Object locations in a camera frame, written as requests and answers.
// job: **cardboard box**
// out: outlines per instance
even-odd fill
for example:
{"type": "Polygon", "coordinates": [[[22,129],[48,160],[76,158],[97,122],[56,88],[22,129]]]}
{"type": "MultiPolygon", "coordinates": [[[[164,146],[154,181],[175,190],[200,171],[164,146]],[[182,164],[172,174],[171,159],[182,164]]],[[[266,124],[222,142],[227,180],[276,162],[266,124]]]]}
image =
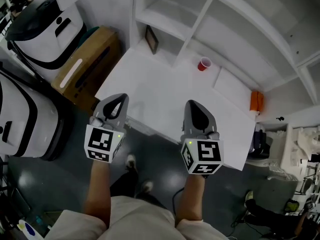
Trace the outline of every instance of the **cardboard box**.
{"type": "Polygon", "coordinates": [[[93,114],[97,91],[121,58],[117,33],[101,26],[67,60],[51,86],[93,114]]]}

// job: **person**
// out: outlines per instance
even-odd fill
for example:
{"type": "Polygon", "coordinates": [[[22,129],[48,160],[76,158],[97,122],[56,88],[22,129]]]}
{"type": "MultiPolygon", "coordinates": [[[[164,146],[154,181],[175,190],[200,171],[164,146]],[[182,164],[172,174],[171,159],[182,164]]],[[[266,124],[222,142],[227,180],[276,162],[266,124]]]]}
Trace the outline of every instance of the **person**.
{"type": "Polygon", "coordinates": [[[12,4],[10,7],[10,12],[14,18],[18,17],[18,15],[22,12],[25,6],[31,3],[32,0],[12,0],[12,4]]]}
{"type": "Polygon", "coordinates": [[[318,234],[318,225],[308,219],[308,212],[286,216],[264,209],[256,204],[253,191],[246,194],[244,206],[247,208],[245,223],[269,227],[277,237],[312,240],[318,234]]]}
{"type": "Polygon", "coordinates": [[[150,194],[151,181],[135,196],[135,156],[128,155],[125,164],[128,172],[109,187],[109,164],[94,160],[84,214],[64,210],[45,240],[227,240],[203,222],[202,175],[188,176],[174,217],[150,194]]]}

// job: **black pants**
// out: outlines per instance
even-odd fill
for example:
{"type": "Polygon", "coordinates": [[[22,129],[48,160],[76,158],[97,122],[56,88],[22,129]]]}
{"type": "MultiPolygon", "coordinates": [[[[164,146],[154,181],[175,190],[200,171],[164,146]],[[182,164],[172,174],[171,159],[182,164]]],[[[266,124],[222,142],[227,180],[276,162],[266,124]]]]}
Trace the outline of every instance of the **black pants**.
{"type": "Polygon", "coordinates": [[[269,227],[272,232],[280,237],[290,237],[299,223],[300,216],[285,216],[258,206],[254,199],[245,202],[248,211],[252,215],[247,215],[244,219],[246,223],[256,226],[269,227]]]}
{"type": "Polygon", "coordinates": [[[167,209],[162,205],[153,195],[140,192],[135,196],[136,185],[138,183],[138,173],[135,170],[129,170],[129,172],[122,175],[116,180],[110,187],[111,197],[126,196],[130,198],[136,198],[144,200],[152,205],[167,209]]]}

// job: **white bookshelf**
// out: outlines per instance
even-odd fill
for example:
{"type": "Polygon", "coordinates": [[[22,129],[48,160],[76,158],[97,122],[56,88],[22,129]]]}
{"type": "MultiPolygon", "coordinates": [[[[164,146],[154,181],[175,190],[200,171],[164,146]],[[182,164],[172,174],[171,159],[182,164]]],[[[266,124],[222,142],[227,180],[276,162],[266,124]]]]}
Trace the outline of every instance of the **white bookshelf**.
{"type": "Polygon", "coordinates": [[[209,57],[265,94],[258,122],[275,120],[320,100],[312,64],[320,58],[318,7],[317,0],[133,0],[130,46],[172,70],[190,50],[209,57]],[[156,54],[147,25],[159,40],[156,54]]]}

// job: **picture frame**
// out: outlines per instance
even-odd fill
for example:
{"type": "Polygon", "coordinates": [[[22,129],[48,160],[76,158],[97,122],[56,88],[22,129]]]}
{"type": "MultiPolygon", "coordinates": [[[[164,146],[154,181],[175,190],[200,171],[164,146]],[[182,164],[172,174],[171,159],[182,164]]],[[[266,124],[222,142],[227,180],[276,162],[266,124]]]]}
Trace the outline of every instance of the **picture frame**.
{"type": "Polygon", "coordinates": [[[152,28],[149,25],[147,25],[145,28],[144,38],[145,38],[146,42],[148,43],[152,54],[156,54],[157,48],[159,45],[159,41],[158,41],[154,31],[152,30],[152,28]]]}

